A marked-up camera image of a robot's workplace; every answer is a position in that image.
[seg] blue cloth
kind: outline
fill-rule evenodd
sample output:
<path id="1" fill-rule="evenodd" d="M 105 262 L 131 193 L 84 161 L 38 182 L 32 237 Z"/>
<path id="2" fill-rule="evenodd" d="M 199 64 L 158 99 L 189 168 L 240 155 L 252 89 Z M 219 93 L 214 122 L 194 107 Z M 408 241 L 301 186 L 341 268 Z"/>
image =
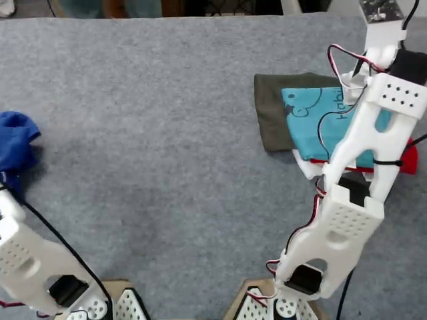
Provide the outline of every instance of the blue cloth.
<path id="1" fill-rule="evenodd" d="M 40 136 L 36 124 L 19 112 L 0 113 L 0 182 L 17 192 L 19 174 L 37 163 L 30 142 Z"/>
<path id="2" fill-rule="evenodd" d="M 305 161 L 327 160 L 326 152 L 318 139 L 318 122 L 329 111 L 349 109 L 342 103 L 341 88 L 285 88 L 282 89 L 282 97 L 286 122 L 301 158 Z M 330 154 L 346 134 L 355 110 L 356 108 L 345 115 L 327 115 L 323 119 L 321 133 Z M 391 112 L 382 110 L 376 121 L 377 130 L 385 130 L 390 118 Z M 373 159 L 373 152 L 367 150 L 356 159 L 356 164 L 358 167 L 373 168 Z"/>

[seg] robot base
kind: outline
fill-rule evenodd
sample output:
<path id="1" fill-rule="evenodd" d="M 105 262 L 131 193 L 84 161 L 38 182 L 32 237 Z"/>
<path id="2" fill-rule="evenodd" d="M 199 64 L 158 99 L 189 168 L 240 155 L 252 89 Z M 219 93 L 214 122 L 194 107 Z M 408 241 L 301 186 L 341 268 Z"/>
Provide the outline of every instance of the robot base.
<path id="1" fill-rule="evenodd" d="M 223 320 L 327 320 L 328 316 L 315 301 L 309 303 L 298 301 L 297 305 L 289 305 L 281 299 L 264 301 L 267 307 L 259 304 L 246 295 L 246 291 L 256 295 L 271 295 L 274 293 L 271 278 L 248 279 L 241 286 L 236 298 L 224 315 Z"/>

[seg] perforated plate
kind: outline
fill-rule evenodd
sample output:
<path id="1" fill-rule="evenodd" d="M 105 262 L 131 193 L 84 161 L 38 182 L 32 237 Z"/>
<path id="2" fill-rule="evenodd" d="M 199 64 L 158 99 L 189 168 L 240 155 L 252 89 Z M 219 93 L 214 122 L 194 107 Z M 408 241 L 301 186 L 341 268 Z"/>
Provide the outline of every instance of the perforated plate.
<path id="1" fill-rule="evenodd" d="M 261 295 L 260 289 L 252 287 L 249 292 Z M 240 304 L 240 310 L 236 313 L 234 320 L 267 320 L 268 308 L 253 300 L 249 295 L 245 295 L 243 303 Z"/>
<path id="2" fill-rule="evenodd" d="M 80 311 L 71 313 L 67 317 L 67 320 L 83 320 L 80 318 L 82 313 L 85 314 L 85 320 L 100 320 L 104 318 L 107 313 L 107 304 L 104 301 L 93 297 L 88 299 L 81 307 L 79 307 L 79 310 Z"/>
<path id="3" fill-rule="evenodd" d="M 316 314 L 307 301 L 298 299 L 296 306 L 301 320 L 318 320 Z"/>
<path id="4" fill-rule="evenodd" d="M 150 320 L 141 299 L 133 289 L 126 289 L 117 301 L 115 320 Z"/>

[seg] circuit board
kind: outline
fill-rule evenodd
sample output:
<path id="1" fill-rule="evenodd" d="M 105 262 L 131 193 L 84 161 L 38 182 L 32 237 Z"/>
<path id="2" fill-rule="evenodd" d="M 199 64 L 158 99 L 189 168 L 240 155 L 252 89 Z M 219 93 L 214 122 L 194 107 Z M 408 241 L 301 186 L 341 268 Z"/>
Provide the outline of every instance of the circuit board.
<path id="1" fill-rule="evenodd" d="M 368 23 L 379 23 L 403 20 L 397 0 L 359 0 L 365 19 Z"/>

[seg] olive green cloth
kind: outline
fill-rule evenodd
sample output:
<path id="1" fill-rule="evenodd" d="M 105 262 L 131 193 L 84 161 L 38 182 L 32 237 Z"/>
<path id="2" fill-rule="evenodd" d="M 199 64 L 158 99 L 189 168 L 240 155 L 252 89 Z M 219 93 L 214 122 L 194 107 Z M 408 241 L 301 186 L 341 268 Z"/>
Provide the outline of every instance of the olive green cloth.
<path id="1" fill-rule="evenodd" d="M 269 152 L 295 149 L 285 120 L 283 88 L 318 88 L 339 85 L 336 78 L 315 73 L 255 75 L 255 108 L 264 149 Z"/>

